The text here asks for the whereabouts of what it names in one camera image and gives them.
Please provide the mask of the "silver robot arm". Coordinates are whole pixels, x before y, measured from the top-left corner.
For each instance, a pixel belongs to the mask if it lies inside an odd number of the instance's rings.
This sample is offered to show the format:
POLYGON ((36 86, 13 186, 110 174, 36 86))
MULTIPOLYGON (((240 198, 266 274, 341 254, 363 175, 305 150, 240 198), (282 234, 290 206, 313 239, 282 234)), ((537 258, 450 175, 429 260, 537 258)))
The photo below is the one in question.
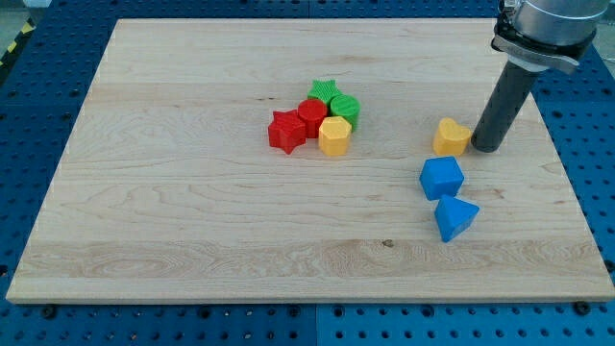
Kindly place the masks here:
POLYGON ((507 61, 472 134, 475 149, 499 149, 542 72, 577 69, 608 7, 608 0, 499 2, 491 47, 507 61))

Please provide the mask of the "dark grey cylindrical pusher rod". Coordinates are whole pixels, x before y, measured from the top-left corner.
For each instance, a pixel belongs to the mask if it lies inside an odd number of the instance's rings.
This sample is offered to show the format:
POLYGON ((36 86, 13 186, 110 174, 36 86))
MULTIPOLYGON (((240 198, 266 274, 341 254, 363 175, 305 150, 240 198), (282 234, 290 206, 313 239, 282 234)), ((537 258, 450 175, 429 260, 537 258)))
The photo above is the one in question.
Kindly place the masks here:
POLYGON ((475 149, 484 153, 499 149, 538 76, 513 62, 504 65, 472 134, 475 149))

